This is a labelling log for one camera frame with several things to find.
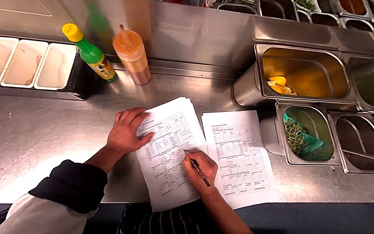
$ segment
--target black pen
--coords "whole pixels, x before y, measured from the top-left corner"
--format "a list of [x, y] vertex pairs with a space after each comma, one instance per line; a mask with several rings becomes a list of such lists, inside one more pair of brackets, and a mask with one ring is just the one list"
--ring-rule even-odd
[[193, 165], [193, 167], [197, 170], [197, 172], [199, 173], [200, 177], [205, 182], [206, 186], [210, 187], [210, 183], [207, 181], [207, 179], [205, 178], [205, 176], [203, 175], [203, 173], [200, 171], [199, 166], [197, 165], [197, 162], [194, 159], [190, 159], [190, 162], [191, 162], [191, 165]]

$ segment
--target form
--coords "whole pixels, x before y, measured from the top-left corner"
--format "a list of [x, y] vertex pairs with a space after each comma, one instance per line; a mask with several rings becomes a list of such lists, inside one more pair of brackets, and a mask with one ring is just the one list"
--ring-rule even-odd
[[209, 156], [219, 166], [215, 185], [226, 202], [233, 209], [277, 202], [257, 112], [205, 113], [202, 120]]
[[197, 200], [182, 161], [183, 150], [207, 152], [206, 141], [193, 105], [178, 98], [147, 110], [150, 116], [138, 128], [137, 135], [153, 132], [151, 141], [136, 151], [153, 211], [164, 211]]

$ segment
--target right hand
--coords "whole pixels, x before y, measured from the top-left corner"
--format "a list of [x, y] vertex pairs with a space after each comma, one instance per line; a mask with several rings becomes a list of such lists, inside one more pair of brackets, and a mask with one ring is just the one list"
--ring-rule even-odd
[[[191, 164], [190, 159], [197, 161], [199, 169], [209, 181], [210, 187], [207, 187], [203, 179], [200, 177], [196, 168]], [[203, 151], [189, 152], [185, 155], [183, 160], [184, 170], [187, 173], [187, 178], [193, 187], [197, 190], [200, 197], [213, 194], [217, 191], [214, 186], [214, 180], [216, 178], [217, 164]]]

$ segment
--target yellow cap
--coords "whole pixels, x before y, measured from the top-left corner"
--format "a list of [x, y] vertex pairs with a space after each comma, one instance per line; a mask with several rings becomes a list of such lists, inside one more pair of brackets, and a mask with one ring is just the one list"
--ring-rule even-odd
[[63, 25], [61, 30], [66, 35], [66, 37], [73, 42], [78, 42], [83, 39], [83, 34], [80, 31], [80, 29], [76, 26], [76, 24], [65, 24]]

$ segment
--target green cloth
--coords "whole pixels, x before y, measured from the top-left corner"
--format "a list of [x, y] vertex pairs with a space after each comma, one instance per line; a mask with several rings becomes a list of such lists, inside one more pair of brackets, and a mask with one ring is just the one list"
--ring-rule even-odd
[[[294, 121], [300, 124], [298, 121], [294, 120], [293, 118], [289, 117], [287, 114], [284, 114], [284, 122], [285, 121]], [[298, 155], [307, 154], [310, 152], [313, 152], [314, 150], [318, 149], [319, 147], [324, 145], [324, 141], [311, 136], [305, 132], [301, 133], [301, 136], [303, 138], [303, 141], [308, 144], [307, 148], [304, 150], [299, 151]]]

